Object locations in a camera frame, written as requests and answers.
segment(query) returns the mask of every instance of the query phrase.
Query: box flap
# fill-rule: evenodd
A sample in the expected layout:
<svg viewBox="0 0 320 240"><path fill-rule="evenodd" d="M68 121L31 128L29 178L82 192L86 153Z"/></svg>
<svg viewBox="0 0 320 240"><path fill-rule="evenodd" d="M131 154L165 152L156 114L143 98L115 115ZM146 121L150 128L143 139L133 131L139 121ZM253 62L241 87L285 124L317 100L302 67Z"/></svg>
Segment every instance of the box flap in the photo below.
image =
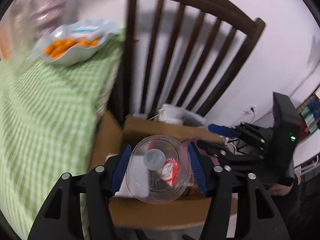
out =
<svg viewBox="0 0 320 240"><path fill-rule="evenodd" d="M121 147L122 129L117 120L107 111L100 122L93 145L92 157L88 171L106 162L106 156L119 153Z"/></svg>
<svg viewBox="0 0 320 240"><path fill-rule="evenodd" d="M194 137L201 137L203 140L223 144L219 135L209 132L206 128L188 127L182 125L168 124L164 122L148 121L128 117L124 124L122 141L130 143L134 148L139 141L151 135L168 135L180 142Z"/></svg>
<svg viewBox="0 0 320 240"><path fill-rule="evenodd" d="M231 199L230 215L237 213L237 199ZM168 204L153 205L138 199L111 198L109 209L116 227L173 230L202 225L211 198L179 199Z"/></svg>

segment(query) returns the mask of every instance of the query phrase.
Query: clear plastic container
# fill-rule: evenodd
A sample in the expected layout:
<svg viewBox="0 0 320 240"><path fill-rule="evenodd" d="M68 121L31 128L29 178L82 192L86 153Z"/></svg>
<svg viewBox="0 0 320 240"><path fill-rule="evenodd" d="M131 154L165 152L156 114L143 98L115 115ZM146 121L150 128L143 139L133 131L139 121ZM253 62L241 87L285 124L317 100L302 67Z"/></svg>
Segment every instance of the clear plastic container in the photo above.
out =
<svg viewBox="0 0 320 240"><path fill-rule="evenodd" d="M22 74L34 65L36 41L63 24L66 0L14 0L0 22L0 58Z"/></svg>
<svg viewBox="0 0 320 240"><path fill-rule="evenodd" d="M139 200L164 204L181 196L190 177L190 160L185 147L172 137L157 135L145 138L134 148L126 183Z"/></svg>

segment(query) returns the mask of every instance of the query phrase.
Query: screw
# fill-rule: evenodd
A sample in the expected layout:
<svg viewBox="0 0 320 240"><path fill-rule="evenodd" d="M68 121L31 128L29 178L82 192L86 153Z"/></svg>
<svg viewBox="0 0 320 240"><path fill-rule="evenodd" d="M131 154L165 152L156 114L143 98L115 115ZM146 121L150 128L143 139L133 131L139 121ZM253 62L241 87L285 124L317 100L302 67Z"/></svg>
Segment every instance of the screw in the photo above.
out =
<svg viewBox="0 0 320 240"><path fill-rule="evenodd" d="M215 166L213 169L214 169L214 171L216 171L216 172L221 172L221 171L223 171L223 169L222 169L221 166Z"/></svg>
<svg viewBox="0 0 320 240"><path fill-rule="evenodd" d="M249 179L256 179L256 177L257 177L257 176L256 176L254 173L249 173L249 174L248 174L248 178L249 178Z"/></svg>
<svg viewBox="0 0 320 240"><path fill-rule="evenodd" d="M103 172L103 171L104 171L104 167L103 166L96 167L96 172Z"/></svg>
<svg viewBox="0 0 320 240"><path fill-rule="evenodd" d="M231 167L228 166L228 165L224 165L224 168L225 168L227 171L231 171Z"/></svg>
<svg viewBox="0 0 320 240"><path fill-rule="evenodd" d="M70 174L69 173L63 173L61 176L62 179L69 179L70 178Z"/></svg>

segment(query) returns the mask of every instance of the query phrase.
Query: dark wooden chair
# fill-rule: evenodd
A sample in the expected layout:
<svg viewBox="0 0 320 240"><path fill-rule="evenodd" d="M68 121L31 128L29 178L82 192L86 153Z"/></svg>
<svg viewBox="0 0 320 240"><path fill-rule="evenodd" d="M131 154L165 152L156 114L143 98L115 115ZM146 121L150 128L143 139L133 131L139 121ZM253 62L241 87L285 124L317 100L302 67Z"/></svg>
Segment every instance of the dark wooden chair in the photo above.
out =
<svg viewBox="0 0 320 240"><path fill-rule="evenodd" d="M172 103L174 95L177 91L177 88L180 85L183 73L185 71L186 65L190 59L191 52L196 44L196 40L198 38L200 29L202 27L202 23L204 21L205 14L211 14L217 17L215 23L212 25L212 29L208 35L208 39L205 43L204 49L201 53L201 56L196 64L193 73L188 80L187 85L185 86L178 102L177 106L182 106L184 100L186 99L188 93L190 92L199 72L201 71L203 64L211 50L211 47L215 41L217 33L219 31L220 25L222 21L225 21L232 25L232 29L230 30L227 38L225 39L220 52L218 53L215 62L206 78L202 82L200 88L195 93L194 97L190 101L187 106L188 110L191 110L199 98L203 95L205 89L208 87L210 81L214 77L217 72L221 62L223 61L225 55L230 48L231 42L233 41L236 32L239 30L246 35L246 38L241 45L238 53L232 60L228 69L224 73L223 77L220 79L218 84L215 86L211 94L204 101L204 103L200 106L200 108L196 111L197 114L201 116L205 116L209 110L214 106L214 104L218 101L218 99L222 96L222 94L226 91L228 86L231 84L235 76L238 74L244 62L247 60L248 56L252 52L254 46L256 45L259 37L262 34L262 31L265 27L265 23L257 18L255 21L251 20L243 11L241 11L237 6L231 3L229 0L173 0L179 2L179 9L175 16L175 22L173 25L172 33L169 39L169 44L167 47L167 52L165 58L163 60L163 66L161 75L159 78L159 83L157 85L156 94L153 98L153 103L151 107L151 111L148 113L148 117L152 117L156 114L157 107L159 104L159 99L164 87L164 82L168 74L170 61L172 59L172 54L175 48L176 40L179 35L179 31L181 28L181 23L184 17L184 11L186 6L192 6L199 9L198 17L195 21L193 31L190 36L189 44L185 51L183 60L180 64L179 70L177 72L176 78L174 79L173 85L171 87L171 91L166 99L166 103ZM153 55L155 52L155 44L157 39L157 33L159 30L159 23L162 16L164 0L158 0L156 13L154 17L154 25L152 27L148 58L145 70L145 78L144 85L142 91L142 101L140 106L140 113L145 113L146 110L146 98L148 92L148 83L150 78L150 72L152 67ZM127 34L125 41L125 49L122 61L122 67L119 73L119 77L115 91L117 91L116 100L118 100L118 104L123 104L123 107L118 107L116 111L116 115L121 115L120 119L124 120L125 116L129 114L129 103L131 96L131 84L132 84L132 63L133 54L134 54L134 30L135 30L135 22L136 22L136 10L137 10L137 0L128 0L128 18L127 18Z"/></svg>

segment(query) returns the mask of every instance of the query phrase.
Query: white bowl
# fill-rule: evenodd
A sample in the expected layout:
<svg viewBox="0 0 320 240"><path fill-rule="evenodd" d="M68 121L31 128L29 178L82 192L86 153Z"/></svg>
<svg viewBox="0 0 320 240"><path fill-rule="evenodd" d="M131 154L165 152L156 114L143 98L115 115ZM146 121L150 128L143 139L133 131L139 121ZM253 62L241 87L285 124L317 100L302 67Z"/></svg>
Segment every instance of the white bowl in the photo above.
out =
<svg viewBox="0 0 320 240"><path fill-rule="evenodd" d="M104 30L103 36L100 38L98 45L95 47L87 48L82 46L72 46L68 49L65 54L61 57L53 60L48 57L43 51L52 44L55 40L67 39L70 36L70 33L80 26L102 26ZM55 66L71 66L75 63L85 61L92 57L98 50L100 50L110 39L112 33L118 33L119 29L117 25L113 22L110 22L106 19L98 19L98 20L81 20L77 23L71 25L61 25L54 32L49 35L45 35L39 39L37 44L32 50L31 58L32 59L42 59L45 62L48 62L51 65Z"/></svg>

